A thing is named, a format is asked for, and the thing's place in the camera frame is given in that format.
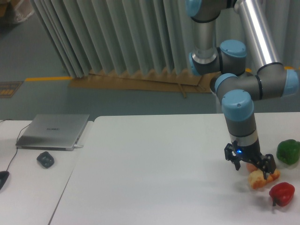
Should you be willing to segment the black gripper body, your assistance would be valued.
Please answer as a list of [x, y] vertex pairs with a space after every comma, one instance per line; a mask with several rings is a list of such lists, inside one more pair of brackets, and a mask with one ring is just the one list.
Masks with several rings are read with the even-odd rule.
[[256, 168], [261, 168], [262, 153], [260, 151], [259, 139], [248, 146], [240, 146], [237, 141], [232, 143], [233, 152], [235, 153], [233, 164], [235, 169], [240, 169], [240, 161], [250, 163]]

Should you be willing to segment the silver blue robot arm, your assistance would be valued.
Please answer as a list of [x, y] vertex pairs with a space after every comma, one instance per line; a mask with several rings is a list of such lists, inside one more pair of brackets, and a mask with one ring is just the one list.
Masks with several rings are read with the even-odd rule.
[[[187, 15], [193, 21], [194, 49], [189, 62], [194, 75], [220, 72], [212, 91], [225, 116], [231, 142], [225, 158], [236, 169], [244, 161], [256, 166], [266, 179], [276, 169], [274, 157], [260, 151], [254, 102], [296, 93], [297, 73], [285, 69], [275, 48], [260, 0], [187, 0]], [[216, 46], [216, 19], [233, 8], [239, 15], [246, 43], [226, 40]]]

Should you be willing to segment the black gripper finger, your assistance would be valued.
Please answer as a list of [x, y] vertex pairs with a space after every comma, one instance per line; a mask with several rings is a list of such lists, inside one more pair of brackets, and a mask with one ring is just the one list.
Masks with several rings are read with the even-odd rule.
[[267, 180], [270, 174], [273, 174], [277, 168], [274, 156], [272, 154], [260, 155], [257, 162], [257, 168], [263, 173], [263, 178]]
[[228, 143], [224, 149], [225, 152], [225, 159], [227, 161], [231, 161], [234, 166], [236, 171], [240, 169], [240, 157], [234, 155], [234, 148], [233, 145]]

